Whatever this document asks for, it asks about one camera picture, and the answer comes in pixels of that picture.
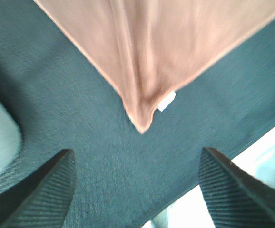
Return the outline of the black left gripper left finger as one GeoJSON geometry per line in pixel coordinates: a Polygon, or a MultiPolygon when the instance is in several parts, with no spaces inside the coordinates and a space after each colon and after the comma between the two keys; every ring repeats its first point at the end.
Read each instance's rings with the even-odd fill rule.
{"type": "Polygon", "coordinates": [[[74,151],[63,149],[0,194],[0,228],[60,228],[76,187],[74,151]]]}

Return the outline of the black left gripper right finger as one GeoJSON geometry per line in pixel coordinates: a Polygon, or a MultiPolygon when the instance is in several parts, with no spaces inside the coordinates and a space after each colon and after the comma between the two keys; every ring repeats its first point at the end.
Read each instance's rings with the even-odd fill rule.
{"type": "Polygon", "coordinates": [[[215,148],[200,155],[198,183],[217,228],[275,228],[275,189],[215,148]]]}

